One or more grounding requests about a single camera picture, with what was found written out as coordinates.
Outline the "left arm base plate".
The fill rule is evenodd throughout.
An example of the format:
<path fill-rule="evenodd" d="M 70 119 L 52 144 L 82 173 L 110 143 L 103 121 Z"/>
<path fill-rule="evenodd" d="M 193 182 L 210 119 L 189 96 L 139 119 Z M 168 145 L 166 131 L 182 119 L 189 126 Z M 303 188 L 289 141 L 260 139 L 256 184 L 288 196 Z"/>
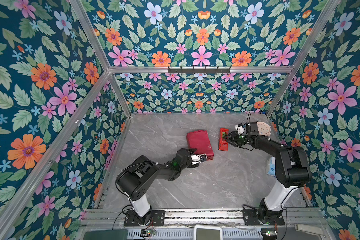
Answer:
<path fill-rule="evenodd" d="M 124 220 L 124 227 L 162 227 L 165 221 L 164 210 L 149 210 L 147 214 L 140 217 L 135 211 L 128 210 Z"/>

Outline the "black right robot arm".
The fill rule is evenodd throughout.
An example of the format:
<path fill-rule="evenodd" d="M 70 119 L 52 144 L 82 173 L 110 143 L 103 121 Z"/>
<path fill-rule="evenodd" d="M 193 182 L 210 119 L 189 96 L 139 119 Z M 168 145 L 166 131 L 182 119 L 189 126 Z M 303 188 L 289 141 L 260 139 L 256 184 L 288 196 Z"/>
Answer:
<path fill-rule="evenodd" d="M 222 134 L 228 144 L 266 152 L 275 159 L 275 177 L 277 179 L 270 193 L 261 200 L 255 214 L 255 222 L 261 225 L 283 225 L 285 203 L 299 188 L 312 179 L 306 151 L 302 147 L 290 147 L 271 139 L 271 126 L 265 122 L 238 124 L 235 130 Z"/>

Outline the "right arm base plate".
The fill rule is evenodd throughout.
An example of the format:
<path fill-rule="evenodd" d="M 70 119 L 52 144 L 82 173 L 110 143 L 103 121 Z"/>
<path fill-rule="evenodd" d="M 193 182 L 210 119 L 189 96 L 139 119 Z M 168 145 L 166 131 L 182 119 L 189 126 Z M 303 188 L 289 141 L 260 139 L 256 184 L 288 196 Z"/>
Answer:
<path fill-rule="evenodd" d="M 284 226 L 286 224 L 282 215 L 283 211 L 243 209 L 242 213 L 246 226 Z"/>

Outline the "maroon wrapping paper sheet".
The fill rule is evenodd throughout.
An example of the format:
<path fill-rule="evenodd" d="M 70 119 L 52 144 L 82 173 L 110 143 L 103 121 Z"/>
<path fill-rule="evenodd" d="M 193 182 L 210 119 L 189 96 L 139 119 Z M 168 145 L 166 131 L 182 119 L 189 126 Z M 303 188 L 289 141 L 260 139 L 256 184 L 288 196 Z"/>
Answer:
<path fill-rule="evenodd" d="M 186 138 L 189 148 L 195 149 L 197 155 L 206 154 L 208 161 L 213 160 L 214 152 L 207 131 L 193 131 L 187 133 Z"/>

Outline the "red tape dispenser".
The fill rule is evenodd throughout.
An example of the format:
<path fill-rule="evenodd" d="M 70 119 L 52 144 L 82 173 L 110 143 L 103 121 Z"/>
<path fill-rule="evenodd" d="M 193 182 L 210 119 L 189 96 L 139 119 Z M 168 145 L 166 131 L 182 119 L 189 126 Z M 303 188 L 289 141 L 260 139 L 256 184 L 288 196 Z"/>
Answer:
<path fill-rule="evenodd" d="M 229 133 L 228 129 L 221 128 L 219 135 L 219 151 L 228 151 L 229 144 L 227 143 L 225 136 Z"/>

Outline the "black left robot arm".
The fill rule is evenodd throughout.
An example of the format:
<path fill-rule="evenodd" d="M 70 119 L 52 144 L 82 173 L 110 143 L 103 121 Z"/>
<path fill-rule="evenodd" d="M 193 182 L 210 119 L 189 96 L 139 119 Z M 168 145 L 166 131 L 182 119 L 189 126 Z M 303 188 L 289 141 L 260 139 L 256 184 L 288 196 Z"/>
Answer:
<path fill-rule="evenodd" d="M 147 199 L 147 191 L 155 180 L 172 182 L 185 169 L 197 168 L 200 163 L 207 161 L 206 154 L 197 154 L 195 149 L 181 148 L 175 157 L 160 164 L 149 160 L 146 156 L 139 156 L 133 163 L 122 170 L 115 181 L 120 193 L 125 195 L 132 209 L 127 211 L 124 226 L 149 226 L 157 222 L 162 225 L 161 217 L 155 217 L 156 211 Z"/>

